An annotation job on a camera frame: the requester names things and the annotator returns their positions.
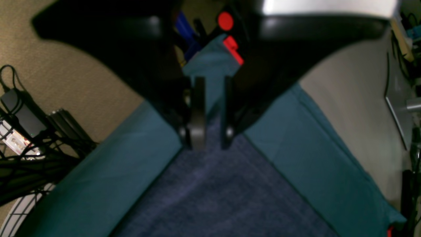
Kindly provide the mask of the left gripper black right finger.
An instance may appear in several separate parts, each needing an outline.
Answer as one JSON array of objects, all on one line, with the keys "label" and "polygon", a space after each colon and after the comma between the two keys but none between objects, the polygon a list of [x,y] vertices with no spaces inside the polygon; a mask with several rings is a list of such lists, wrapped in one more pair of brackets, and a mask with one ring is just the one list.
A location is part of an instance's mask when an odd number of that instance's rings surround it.
[{"label": "left gripper black right finger", "polygon": [[224,82],[221,147],[265,114],[275,99],[322,60],[356,42],[380,38],[394,0],[230,0],[229,33],[244,64]]}]

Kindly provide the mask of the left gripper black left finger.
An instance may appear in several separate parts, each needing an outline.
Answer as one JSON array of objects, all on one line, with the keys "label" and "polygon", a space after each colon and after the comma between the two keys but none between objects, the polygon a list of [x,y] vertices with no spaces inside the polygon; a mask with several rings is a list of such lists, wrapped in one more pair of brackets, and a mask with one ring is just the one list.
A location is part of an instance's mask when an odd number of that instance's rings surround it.
[{"label": "left gripper black left finger", "polygon": [[192,150],[206,146],[203,77],[184,75],[174,48],[181,0],[58,0],[38,13],[43,39],[99,60],[147,100]]}]

